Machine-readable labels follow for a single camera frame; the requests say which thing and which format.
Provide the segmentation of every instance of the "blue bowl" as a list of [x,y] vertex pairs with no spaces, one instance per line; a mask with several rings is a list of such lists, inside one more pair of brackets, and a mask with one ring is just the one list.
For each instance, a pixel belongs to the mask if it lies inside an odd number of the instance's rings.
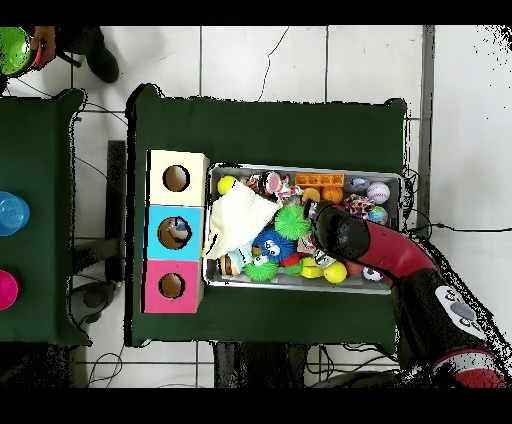
[[30,209],[22,198],[0,191],[0,236],[10,236],[19,231],[29,217]]

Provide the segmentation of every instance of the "blue box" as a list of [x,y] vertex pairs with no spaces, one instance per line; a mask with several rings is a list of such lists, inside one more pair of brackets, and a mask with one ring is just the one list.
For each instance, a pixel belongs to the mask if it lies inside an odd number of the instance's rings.
[[[158,239],[158,227],[164,219],[178,217],[188,224],[192,235],[180,249],[168,249]],[[200,207],[149,206],[147,259],[198,261],[201,256],[202,219]]]

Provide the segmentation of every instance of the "green table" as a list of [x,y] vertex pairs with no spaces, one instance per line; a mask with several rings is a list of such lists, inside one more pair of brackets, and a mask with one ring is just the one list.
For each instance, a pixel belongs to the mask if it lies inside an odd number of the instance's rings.
[[17,301],[0,311],[0,341],[88,343],[66,304],[73,275],[69,126],[82,101],[79,90],[52,100],[0,98],[0,190],[30,207],[26,227],[0,237],[0,269],[20,282]]
[[380,343],[392,351],[391,296],[206,287],[194,315],[141,314],[146,151],[204,153],[213,162],[402,173],[406,106],[165,99],[141,85],[127,104],[126,342],[146,339]]

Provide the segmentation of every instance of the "white cloth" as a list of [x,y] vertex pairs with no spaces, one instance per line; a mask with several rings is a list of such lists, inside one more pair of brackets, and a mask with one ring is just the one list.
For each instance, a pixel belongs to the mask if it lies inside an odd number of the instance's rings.
[[274,202],[236,182],[224,196],[213,202],[210,234],[203,256],[218,259],[254,240],[278,209]]

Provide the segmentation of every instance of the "blue spiky toy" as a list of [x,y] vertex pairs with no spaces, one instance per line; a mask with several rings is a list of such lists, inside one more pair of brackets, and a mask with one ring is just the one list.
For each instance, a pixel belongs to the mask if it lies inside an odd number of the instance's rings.
[[292,240],[285,239],[273,228],[264,228],[254,239],[255,246],[268,257],[270,262],[284,261],[295,251]]

